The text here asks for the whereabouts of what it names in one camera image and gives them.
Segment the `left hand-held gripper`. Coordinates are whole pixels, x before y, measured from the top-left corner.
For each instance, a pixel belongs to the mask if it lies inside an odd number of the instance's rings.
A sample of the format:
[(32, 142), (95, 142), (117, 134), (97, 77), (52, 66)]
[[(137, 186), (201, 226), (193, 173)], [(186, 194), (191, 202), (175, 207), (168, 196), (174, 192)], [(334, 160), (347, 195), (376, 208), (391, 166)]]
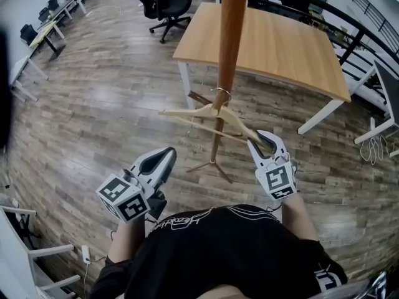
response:
[(101, 203), (118, 220), (129, 223), (148, 214), (158, 219), (166, 206), (161, 186), (175, 165), (172, 147), (154, 149), (139, 156), (118, 174), (111, 174), (96, 190)]

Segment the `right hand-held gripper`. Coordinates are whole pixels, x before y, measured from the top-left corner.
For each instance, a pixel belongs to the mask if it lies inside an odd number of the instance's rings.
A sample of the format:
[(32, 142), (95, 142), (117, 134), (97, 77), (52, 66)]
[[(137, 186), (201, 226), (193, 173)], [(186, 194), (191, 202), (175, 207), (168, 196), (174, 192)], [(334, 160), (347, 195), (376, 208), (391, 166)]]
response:
[(274, 133), (257, 130), (262, 144), (272, 149), (264, 156), (254, 140), (247, 140), (248, 148), (257, 167), (256, 178), (266, 194), (277, 201), (297, 192), (295, 171), (283, 140)]

